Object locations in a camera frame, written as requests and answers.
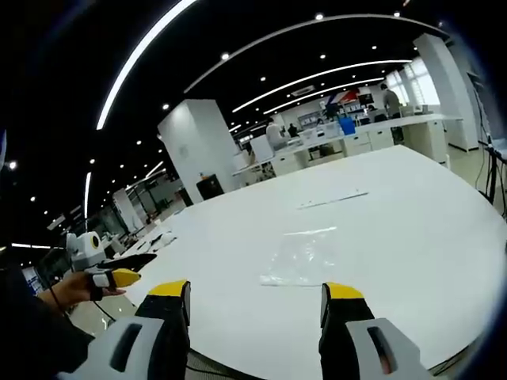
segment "black ceiling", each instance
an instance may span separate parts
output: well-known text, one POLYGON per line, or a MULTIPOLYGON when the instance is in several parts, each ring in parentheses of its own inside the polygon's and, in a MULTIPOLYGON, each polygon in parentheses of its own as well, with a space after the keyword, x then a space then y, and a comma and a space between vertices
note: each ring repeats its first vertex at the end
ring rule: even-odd
POLYGON ((165 29, 145 51, 116 98, 102 131, 98 117, 116 75, 138 41, 175 1, 24 1, 12 14, 4 119, 7 160, 17 170, 2 171, 2 242, 51 245, 58 233, 51 220, 82 204, 86 173, 93 172, 90 212, 97 212, 106 191, 113 193, 144 176, 169 155, 157 139, 157 125, 186 97, 216 99, 226 121, 240 124, 262 118, 261 111, 287 101, 289 90, 309 84, 337 86, 382 76, 393 65, 367 66, 320 77, 280 91, 233 114, 232 109, 287 82, 353 63, 412 59, 412 41, 421 25, 401 20, 353 18, 310 25, 277 36, 206 77, 188 94, 194 80, 230 53, 271 32, 310 21, 316 13, 377 13, 424 21, 438 18, 414 2, 338 2, 312 0, 198 0, 165 29), (261 82, 261 76, 267 80, 261 82), (91 158, 96 163, 89 163, 91 158), (30 197, 36 196, 36 202, 30 197))

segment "black sleeve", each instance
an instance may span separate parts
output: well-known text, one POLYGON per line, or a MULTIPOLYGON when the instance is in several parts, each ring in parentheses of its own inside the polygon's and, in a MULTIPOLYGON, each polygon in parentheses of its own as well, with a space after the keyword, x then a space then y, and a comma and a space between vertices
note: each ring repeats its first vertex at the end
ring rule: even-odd
POLYGON ((73 372, 93 339, 31 294, 21 270, 0 270, 2 371, 10 378, 73 372))

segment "round white table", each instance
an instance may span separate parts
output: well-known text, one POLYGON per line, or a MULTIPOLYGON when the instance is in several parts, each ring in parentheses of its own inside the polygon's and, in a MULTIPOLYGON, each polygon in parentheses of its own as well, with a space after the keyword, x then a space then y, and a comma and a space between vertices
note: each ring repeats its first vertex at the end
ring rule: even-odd
POLYGON ((156 285, 192 283, 191 346, 259 378, 321 378, 320 287, 267 287, 286 234, 329 229, 332 273, 420 349, 450 358, 486 327, 504 287, 507 225, 469 184, 396 146, 227 193, 167 219, 178 239, 128 288, 139 305, 156 285), (299 209, 304 204, 367 195, 299 209))

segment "blue container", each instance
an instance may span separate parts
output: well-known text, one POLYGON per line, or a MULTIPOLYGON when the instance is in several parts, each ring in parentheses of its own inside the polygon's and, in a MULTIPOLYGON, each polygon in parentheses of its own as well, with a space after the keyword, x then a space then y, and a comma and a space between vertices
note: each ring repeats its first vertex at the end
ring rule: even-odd
POLYGON ((342 117, 338 123, 340 123, 344 135, 353 135, 356 133, 356 125, 351 117, 342 117))

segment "plastic bag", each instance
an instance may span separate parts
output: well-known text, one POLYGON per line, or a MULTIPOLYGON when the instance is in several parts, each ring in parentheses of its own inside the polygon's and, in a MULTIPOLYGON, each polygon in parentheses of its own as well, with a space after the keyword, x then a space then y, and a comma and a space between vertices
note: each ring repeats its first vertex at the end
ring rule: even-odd
POLYGON ((320 287, 333 278, 336 226, 284 234, 261 285, 320 287))

